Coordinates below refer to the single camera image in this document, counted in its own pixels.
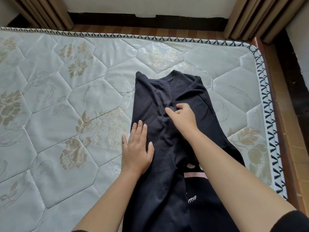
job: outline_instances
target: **hand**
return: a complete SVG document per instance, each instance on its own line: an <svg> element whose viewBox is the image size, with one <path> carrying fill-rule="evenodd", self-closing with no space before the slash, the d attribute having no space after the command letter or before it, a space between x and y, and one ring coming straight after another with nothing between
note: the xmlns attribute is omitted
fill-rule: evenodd
<svg viewBox="0 0 309 232"><path fill-rule="evenodd" d="M176 107L180 110L174 112L172 109L167 107L165 108L165 111L172 119L179 132L186 140L188 140L192 132L198 131L195 115L187 103L179 103Z"/></svg>
<svg viewBox="0 0 309 232"><path fill-rule="evenodd" d="M147 125L142 121L133 124L129 141L122 136L122 166L121 172L136 174L139 178L149 168L154 155L152 142L146 152Z"/></svg>

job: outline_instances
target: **forearm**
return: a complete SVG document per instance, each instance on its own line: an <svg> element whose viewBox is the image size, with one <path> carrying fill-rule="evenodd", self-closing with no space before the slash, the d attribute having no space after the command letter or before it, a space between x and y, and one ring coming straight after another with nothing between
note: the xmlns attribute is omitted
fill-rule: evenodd
<svg viewBox="0 0 309 232"><path fill-rule="evenodd" d="M74 230L117 232L139 176L121 172Z"/></svg>
<svg viewBox="0 0 309 232"><path fill-rule="evenodd" d="M241 232L269 232L295 208L199 131L188 138L212 187Z"/></svg>

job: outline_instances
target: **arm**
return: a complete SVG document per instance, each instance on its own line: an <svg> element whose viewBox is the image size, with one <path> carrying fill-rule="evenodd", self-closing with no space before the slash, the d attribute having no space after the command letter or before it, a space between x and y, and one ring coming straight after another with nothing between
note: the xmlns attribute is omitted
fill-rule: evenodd
<svg viewBox="0 0 309 232"><path fill-rule="evenodd" d="M166 108L177 129L192 146L209 182L240 232L268 232L286 213L296 210L245 167L201 133L188 104L176 112Z"/></svg>
<svg viewBox="0 0 309 232"><path fill-rule="evenodd" d="M98 202L73 230L117 232L135 185L150 166L154 154L152 142L146 152L147 125L132 126L129 142L122 136L121 173Z"/></svg>

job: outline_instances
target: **finger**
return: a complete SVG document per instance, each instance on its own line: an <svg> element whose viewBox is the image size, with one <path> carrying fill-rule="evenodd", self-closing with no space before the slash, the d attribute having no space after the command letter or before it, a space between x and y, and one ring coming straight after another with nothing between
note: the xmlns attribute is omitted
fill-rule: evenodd
<svg viewBox="0 0 309 232"><path fill-rule="evenodd" d="M154 157L155 148L152 142L149 142L148 144L148 152L147 152L147 159L149 163L152 162L152 159Z"/></svg>
<svg viewBox="0 0 309 232"><path fill-rule="evenodd" d="M176 107L180 109L190 108L188 103L178 103Z"/></svg>
<svg viewBox="0 0 309 232"><path fill-rule="evenodd" d="M147 125L143 125L143 130L141 132L141 139L139 140L139 143L141 143L143 146L146 146L146 140L147 140Z"/></svg>
<svg viewBox="0 0 309 232"><path fill-rule="evenodd" d="M130 137L129 137L129 143L132 143L134 141L134 135L136 132L136 128L137 128L137 124L133 123L132 130L131 130Z"/></svg>
<svg viewBox="0 0 309 232"><path fill-rule="evenodd" d="M122 150L124 150L125 148L127 148L128 143L126 140L126 135L122 135Z"/></svg>
<svg viewBox="0 0 309 232"><path fill-rule="evenodd" d="M170 109L169 107L166 107L165 108L165 112L168 114L168 116L171 118L171 119L174 119L174 117L175 117L175 112L172 110L172 109Z"/></svg>
<svg viewBox="0 0 309 232"><path fill-rule="evenodd" d="M139 143L139 140L141 138L141 131L143 129L143 122L140 120L138 121L137 129L134 135L134 141L135 143Z"/></svg>

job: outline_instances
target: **person's right arm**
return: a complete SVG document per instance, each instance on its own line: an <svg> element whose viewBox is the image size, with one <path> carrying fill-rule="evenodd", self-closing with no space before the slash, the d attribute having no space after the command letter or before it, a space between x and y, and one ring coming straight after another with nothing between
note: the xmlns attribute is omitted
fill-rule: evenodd
<svg viewBox="0 0 309 232"><path fill-rule="evenodd" d="M296 210L269 186L199 131L188 104L166 108L176 128L192 146L209 182L240 232L269 232L285 214Z"/></svg>

